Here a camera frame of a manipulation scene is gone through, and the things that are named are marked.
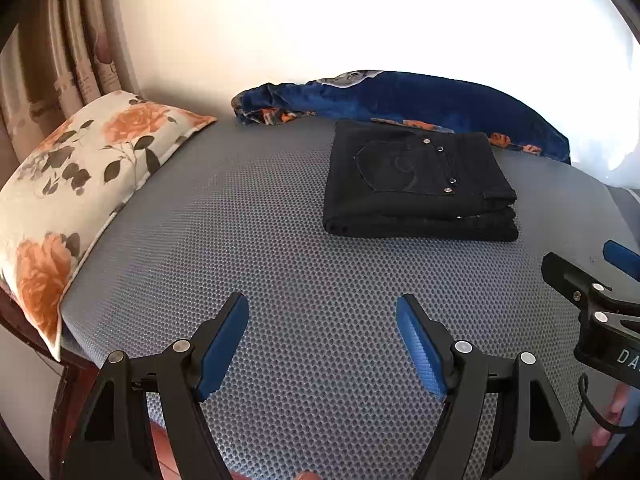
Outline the person's right hand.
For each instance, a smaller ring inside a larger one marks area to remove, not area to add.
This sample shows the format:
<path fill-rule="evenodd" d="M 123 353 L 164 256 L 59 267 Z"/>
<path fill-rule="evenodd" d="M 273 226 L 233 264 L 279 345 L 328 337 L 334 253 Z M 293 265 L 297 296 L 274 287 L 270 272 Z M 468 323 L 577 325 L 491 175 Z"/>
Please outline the person's right hand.
<path fill-rule="evenodd" d="M 626 408 L 629 396 L 629 386 L 620 382 L 615 390 L 608 408 L 605 410 L 604 418 L 613 425 L 619 425 L 623 411 Z M 613 434 L 611 431 L 598 425 L 591 434 L 591 444 L 595 448 L 604 448 L 610 442 Z"/>

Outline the person's left hand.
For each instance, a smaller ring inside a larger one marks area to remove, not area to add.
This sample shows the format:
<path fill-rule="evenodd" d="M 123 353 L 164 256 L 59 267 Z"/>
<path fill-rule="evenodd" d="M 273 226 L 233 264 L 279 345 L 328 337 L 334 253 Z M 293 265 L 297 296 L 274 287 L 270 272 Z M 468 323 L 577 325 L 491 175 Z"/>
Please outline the person's left hand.
<path fill-rule="evenodd" d="M 236 471 L 231 471 L 231 478 L 233 480 L 250 480 L 250 478 L 244 476 L 244 474 L 240 474 Z M 321 478 L 318 474 L 315 474 L 312 471 L 302 471 L 299 474 L 296 474 L 294 480 L 321 480 Z"/>

